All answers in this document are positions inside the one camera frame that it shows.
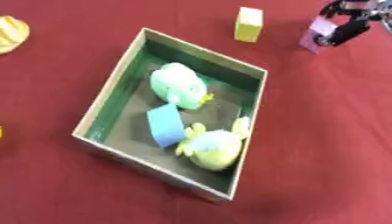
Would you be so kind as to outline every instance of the light green plush toy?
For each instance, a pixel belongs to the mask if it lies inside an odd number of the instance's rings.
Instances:
[[[189,67],[169,63],[154,71],[150,77],[152,91],[162,100],[183,109],[198,109],[214,96],[207,94],[207,86]]]
[[[218,129],[207,131],[201,123],[185,129],[186,140],[176,149],[176,155],[184,154],[196,165],[210,170],[222,171],[232,165],[242,151],[242,140],[249,136],[250,120],[238,118],[232,132]]]

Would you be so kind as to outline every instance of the robotic arm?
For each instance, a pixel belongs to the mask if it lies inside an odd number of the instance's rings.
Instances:
[[[338,26],[330,36],[318,35],[314,41],[320,46],[340,46],[370,29],[369,21],[380,21],[392,15],[385,0],[335,0],[324,7],[320,15],[333,18],[347,15],[350,20]]]

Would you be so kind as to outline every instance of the yellow plush toy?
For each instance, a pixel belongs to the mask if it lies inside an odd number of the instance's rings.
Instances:
[[[0,17],[0,54],[13,51],[20,46],[30,34],[29,26],[14,17]]]
[[[249,136],[248,117],[237,119],[232,132],[218,129],[207,131],[202,123],[194,123],[185,129],[186,140],[176,149],[176,155],[185,154],[196,165],[222,171],[232,165],[242,150],[242,140]]]

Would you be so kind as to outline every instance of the plush toy eye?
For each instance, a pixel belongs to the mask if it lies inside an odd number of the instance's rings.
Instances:
[[[191,86],[191,91],[192,92],[198,92],[199,88],[197,86]]]

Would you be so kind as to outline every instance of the yellow cloth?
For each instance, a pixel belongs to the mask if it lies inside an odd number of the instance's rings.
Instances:
[[[29,25],[11,16],[0,17],[0,54],[13,51],[30,34]]]

